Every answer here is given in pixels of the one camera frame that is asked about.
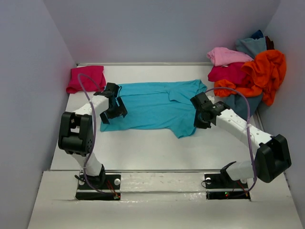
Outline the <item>turquoise t-shirt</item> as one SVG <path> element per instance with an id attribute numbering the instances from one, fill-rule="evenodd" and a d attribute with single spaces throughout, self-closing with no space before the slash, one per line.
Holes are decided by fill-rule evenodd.
<path id="1" fill-rule="evenodd" d="M 190 99 L 207 90 L 201 80 L 121 86 L 120 97 L 127 115 L 111 119 L 109 124 L 101 124 L 100 131 L 169 129 L 177 138 L 195 133 L 195 108 Z"/>

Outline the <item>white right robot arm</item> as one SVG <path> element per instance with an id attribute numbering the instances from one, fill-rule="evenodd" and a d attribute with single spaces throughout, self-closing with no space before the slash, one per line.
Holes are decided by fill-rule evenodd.
<path id="1" fill-rule="evenodd" d="M 190 101 L 196 110 L 196 128 L 218 126 L 250 150 L 249 161 L 234 161 L 221 169 L 219 181 L 224 187 L 232 186 L 237 180 L 249 178 L 270 183 L 292 165 L 287 139 L 281 134 L 273 136 L 259 130 L 225 103 L 212 103 L 205 93 L 194 96 Z"/>

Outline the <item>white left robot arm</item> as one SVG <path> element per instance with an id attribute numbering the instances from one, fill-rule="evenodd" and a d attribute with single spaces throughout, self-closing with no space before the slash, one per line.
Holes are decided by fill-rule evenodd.
<path id="1" fill-rule="evenodd" d="M 109 125 L 111 119 L 128 114 L 119 96 L 120 90 L 119 85 L 107 83 L 105 89 L 95 92 L 84 106 L 61 116 L 58 147 L 79 163 L 84 170 L 84 182 L 91 188 L 101 189 L 106 181 L 105 168 L 93 153 L 97 117 L 102 124 Z"/>

